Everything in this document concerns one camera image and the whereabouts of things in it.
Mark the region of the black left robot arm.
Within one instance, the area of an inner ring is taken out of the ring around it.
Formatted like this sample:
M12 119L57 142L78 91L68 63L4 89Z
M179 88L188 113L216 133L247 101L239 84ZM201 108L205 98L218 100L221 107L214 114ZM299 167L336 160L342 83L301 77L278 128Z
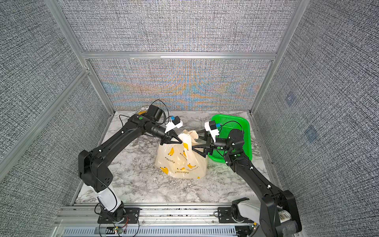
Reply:
M83 150L78 155L79 178L96 193L100 206L99 224L126 223L129 217L124 204L112 187L113 174L109 165L116 156L138 137L149 134L160 139L160 144L182 144L178 134L163 127L160 118L164 111L150 105L142 114L129 117L122 128L103 144L91 151Z

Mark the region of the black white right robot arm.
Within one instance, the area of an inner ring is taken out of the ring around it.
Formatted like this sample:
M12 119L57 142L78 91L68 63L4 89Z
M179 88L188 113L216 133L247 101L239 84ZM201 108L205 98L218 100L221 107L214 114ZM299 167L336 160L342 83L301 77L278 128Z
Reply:
M244 131L232 129L227 138L212 136L204 129L200 133L205 143L194 145L193 151L203 157L214 150L224 151L226 165L248 184L260 201L260 207L256 207L248 198L234 200L231 207L218 209L220 222L255 222L267 237L287 237L302 231L294 195L272 184L254 167L243 150Z

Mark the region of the cream plastic bag banana print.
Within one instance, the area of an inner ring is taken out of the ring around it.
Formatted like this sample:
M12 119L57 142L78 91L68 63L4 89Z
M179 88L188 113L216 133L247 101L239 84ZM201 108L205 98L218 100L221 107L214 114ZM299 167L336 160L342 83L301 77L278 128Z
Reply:
M179 134L182 144L163 144L158 147L155 167L168 176L181 179L200 179L206 175L208 160L192 150L199 138L196 131Z

